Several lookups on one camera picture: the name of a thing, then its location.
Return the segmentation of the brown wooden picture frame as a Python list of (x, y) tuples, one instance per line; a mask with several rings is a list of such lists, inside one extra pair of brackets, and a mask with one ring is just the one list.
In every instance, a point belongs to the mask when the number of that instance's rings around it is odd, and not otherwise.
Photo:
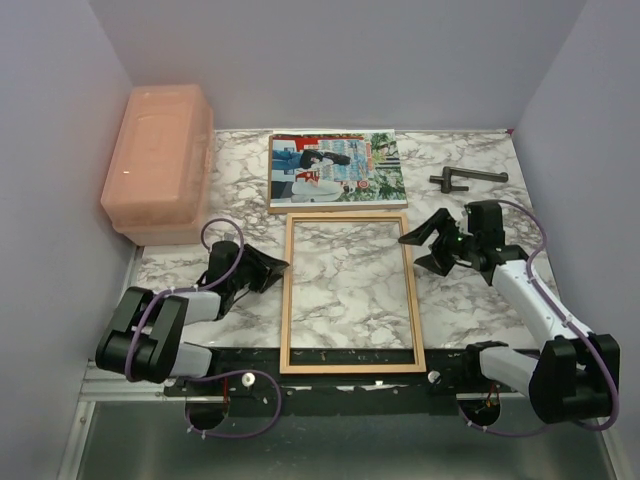
[(288, 213), (285, 231), (285, 260), (289, 267), (283, 277), (281, 345), (279, 372), (285, 375), (355, 375), (355, 374), (422, 374), (427, 371), (423, 336), (415, 276), (413, 273), (413, 257), (409, 246), (401, 245), (404, 265), (405, 284), (409, 320), (412, 335), (413, 363), (407, 364), (364, 364), (330, 365), (321, 362), (315, 365), (293, 365), (291, 363), (291, 321), (293, 294), (293, 259), (294, 259), (294, 227), (296, 223), (396, 223), (400, 235), (408, 232), (409, 222), (403, 212), (294, 212)]

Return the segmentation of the photo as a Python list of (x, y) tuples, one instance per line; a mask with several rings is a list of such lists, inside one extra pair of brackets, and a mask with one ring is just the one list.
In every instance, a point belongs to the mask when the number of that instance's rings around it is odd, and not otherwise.
[(269, 213), (407, 207), (394, 130), (291, 130), (270, 136)]

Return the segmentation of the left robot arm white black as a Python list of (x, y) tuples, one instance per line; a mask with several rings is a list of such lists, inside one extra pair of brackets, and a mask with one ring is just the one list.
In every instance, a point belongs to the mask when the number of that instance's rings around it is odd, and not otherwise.
[(288, 267), (249, 244), (214, 243), (207, 270), (193, 286), (125, 290), (96, 348), (96, 366), (131, 382), (186, 377), (197, 393), (214, 393), (222, 372), (210, 349), (182, 340), (184, 327), (223, 319), (242, 294), (265, 292)]

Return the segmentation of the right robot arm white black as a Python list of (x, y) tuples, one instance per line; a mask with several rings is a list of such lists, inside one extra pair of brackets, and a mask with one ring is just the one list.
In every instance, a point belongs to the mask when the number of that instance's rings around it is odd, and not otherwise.
[(534, 260), (543, 245), (526, 253), (507, 244), (505, 204), (468, 203), (463, 221), (440, 208), (398, 241), (421, 246), (433, 237), (429, 254), (415, 265), (441, 277), (454, 266), (478, 272), (519, 314), (537, 344), (536, 357), (497, 341), (467, 346), (459, 370), (467, 389), (480, 392), (496, 381), (526, 396), (546, 425), (572, 422), (606, 430), (619, 416), (620, 346), (612, 335), (597, 334), (579, 321), (540, 279)]

